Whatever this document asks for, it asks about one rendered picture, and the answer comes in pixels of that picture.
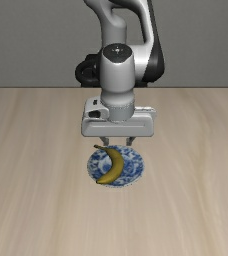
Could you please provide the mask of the yellow banana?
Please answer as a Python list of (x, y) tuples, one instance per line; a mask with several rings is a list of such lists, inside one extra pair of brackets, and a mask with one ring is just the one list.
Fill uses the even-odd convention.
[(106, 154), (111, 159), (111, 168), (100, 178), (96, 180), (97, 184), (110, 184), (117, 180), (122, 174), (124, 168), (124, 159), (119, 151), (113, 148), (107, 148), (99, 145), (95, 145), (95, 148), (101, 149), (106, 152)]

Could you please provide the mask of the blue and white plate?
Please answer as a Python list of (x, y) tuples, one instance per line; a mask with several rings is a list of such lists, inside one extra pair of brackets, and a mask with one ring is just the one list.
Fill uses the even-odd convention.
[[(115, 188), (124, 187), (131, 185), (142, 176), (144, 171), (144, 161), (138, 152), (132, 148), (121, 145), (107, 146), (107, 148), (116, 149), (121, 153), (124, 159), (124, 168), (117, 180), (110, 184), (100, 185)], [(104, 175), (111, 166), (111, 159), (106, 152), (96, 148), (96, 151), (90, 156), (87, 162), (88, 174), (96, 182), (96, 180)]]

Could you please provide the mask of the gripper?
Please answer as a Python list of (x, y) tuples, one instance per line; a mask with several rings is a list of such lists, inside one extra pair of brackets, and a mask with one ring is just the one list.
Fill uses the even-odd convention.
[(85, 137), (100, 137), (103, 146), (109, 145), (107, 137), (128, 137), (126, 146), (132, 146), (135, 137), (151, 137), (154, 134), (156, 110), (152, 107), (136, 107), (131, 118), (121, 122), (108, 120), (110, 111), (99, 96), (89, 98), (84, 105), (81, 133)]

